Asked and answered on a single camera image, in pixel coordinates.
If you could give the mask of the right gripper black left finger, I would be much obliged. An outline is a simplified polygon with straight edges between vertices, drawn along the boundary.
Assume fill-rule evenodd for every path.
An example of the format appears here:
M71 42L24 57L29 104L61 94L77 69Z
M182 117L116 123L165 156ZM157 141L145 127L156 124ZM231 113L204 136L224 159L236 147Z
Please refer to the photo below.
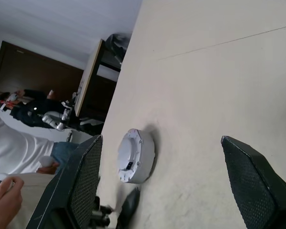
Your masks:
M103 139L81 143L47 185L26 229L88 229L99 183Z

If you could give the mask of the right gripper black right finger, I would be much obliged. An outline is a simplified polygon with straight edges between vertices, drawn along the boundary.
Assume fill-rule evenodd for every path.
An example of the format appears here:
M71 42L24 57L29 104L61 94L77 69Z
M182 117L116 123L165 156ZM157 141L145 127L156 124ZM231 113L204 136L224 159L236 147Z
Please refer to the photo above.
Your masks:
M250 145L223 136L234 199L247 229L286 229L286 182Z

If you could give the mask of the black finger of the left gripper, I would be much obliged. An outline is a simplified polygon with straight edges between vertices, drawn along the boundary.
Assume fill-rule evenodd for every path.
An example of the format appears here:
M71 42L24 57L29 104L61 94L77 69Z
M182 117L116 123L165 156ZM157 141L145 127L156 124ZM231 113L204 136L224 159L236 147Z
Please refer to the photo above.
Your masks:
M140 201L141 191L134 188L126 197L119 215L119 224L129 224L134 216Z

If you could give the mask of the silver motor housing copper windings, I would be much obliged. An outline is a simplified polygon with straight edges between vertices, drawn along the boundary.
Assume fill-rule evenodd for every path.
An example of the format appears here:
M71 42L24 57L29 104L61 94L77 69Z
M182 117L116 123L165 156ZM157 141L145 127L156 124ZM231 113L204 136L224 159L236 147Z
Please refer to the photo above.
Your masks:
M155 145L152 136L143 130L139 130L143 140L141 152L141 168L143 183L149 178L155 159Z

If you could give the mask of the operator left hand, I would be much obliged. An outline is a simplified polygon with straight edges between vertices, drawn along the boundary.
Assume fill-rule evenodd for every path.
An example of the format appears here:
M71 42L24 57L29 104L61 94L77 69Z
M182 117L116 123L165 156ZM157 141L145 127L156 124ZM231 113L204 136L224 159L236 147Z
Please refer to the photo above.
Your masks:
M51 166L49 166L49 167L40 167L40 168L38 168L38 170L36 172L40 173L40 174L54 175L55 172L57 171L57 168L59 167L59 165L60 165L59 163L53 162Z

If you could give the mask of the operator right hand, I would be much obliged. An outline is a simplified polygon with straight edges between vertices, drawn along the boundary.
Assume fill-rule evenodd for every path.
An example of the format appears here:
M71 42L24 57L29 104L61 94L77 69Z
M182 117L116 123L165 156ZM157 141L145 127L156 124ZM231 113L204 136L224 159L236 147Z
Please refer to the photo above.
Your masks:
M19 212L23 185L20 177L7 177L0 183L0 229L6 229Z

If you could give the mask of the person in white shirt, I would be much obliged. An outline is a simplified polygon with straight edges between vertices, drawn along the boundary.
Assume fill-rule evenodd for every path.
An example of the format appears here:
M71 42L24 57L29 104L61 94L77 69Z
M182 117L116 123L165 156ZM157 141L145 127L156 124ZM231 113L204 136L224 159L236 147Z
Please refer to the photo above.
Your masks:
M59 163L55 174L62 170L79 145L70 142L54 142L35 137L9 127L0 118L0 173L34 173L41 167L39 160L51 156Z

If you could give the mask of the silver background robot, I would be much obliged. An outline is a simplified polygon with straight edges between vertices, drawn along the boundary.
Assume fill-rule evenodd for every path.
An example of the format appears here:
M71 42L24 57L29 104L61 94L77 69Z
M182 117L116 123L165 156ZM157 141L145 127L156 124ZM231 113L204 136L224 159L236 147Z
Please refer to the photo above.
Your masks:
M65 109L63 113L56 111L50 111L44 114L42 121L50 125L53 129L58 131L64 131L65 129L71 129L68 125L70 120L69 111Z

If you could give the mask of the person in black clothes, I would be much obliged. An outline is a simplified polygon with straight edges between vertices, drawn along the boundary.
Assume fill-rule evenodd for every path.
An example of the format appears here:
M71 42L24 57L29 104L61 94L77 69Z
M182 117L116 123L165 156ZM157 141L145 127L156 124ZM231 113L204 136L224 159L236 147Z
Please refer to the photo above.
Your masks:
M10 111L10 115L29 127L52 127L42 121L47 112L62 114L65 107L61 102L53 100L51 94L41 91L23 89L14 93L0 94L0 109Z

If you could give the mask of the dark brown wooden door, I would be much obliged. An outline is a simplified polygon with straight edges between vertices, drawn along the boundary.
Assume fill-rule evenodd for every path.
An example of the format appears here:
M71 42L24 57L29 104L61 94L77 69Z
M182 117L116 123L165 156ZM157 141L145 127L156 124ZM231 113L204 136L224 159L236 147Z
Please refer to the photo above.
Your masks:
M3 41L0 47L0 94L31 89L65 101L78 90L83 70Z

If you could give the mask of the black plastic bag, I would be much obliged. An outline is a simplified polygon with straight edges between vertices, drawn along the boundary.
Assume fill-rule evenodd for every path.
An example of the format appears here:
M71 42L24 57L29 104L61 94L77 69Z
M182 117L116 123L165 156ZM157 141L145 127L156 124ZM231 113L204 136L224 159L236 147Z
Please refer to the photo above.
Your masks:
M105 41L105 46L116 60L122 64L126 55L132 33L113 33Z

